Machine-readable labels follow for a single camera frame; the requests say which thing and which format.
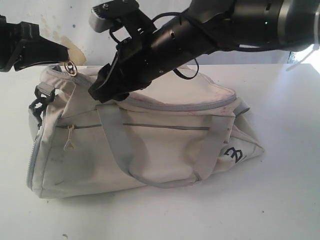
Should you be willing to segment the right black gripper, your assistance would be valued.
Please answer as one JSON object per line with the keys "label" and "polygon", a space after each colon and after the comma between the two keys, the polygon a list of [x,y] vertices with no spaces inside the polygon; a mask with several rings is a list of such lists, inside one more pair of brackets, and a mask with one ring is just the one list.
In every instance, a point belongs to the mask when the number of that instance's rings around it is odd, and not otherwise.
{"label": "right black gripper", "polygon": [[178,14],[152,34],[120,43],[113,64],[99,70],[88,92],[100,103],[122,102],[130,92],[148,87],[156,78],[217,48],[213,33],[204,24]]}

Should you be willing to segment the right silver black robot arm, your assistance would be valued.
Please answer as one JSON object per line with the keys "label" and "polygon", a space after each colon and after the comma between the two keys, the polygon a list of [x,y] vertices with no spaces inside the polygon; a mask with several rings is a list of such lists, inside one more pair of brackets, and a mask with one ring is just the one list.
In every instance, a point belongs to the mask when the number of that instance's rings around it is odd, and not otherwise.
{"label": "right silver black robot arm", "polygon": [[92,8],[90,25],[111,36],[125,28],[112,63],[105,65],[89,88],[101,103],[123,101],[168,72],[214,52],[258,53],[301,51],[320,42],[317,0],[193,0],[182,12],[168,12],[169,22],[140,10],[135,0],[112,0]]}

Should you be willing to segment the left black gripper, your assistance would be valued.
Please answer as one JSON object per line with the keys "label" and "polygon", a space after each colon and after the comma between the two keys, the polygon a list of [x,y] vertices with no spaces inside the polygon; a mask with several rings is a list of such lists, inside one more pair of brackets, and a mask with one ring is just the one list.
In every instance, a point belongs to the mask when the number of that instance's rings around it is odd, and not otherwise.
{"label": "left black gripper", "polygon": [[0,16],[0,71],[16,72],[35,66],[60,64],[69,60],[68,48],[39,37],[39,26],[21,21],[9,23]]}

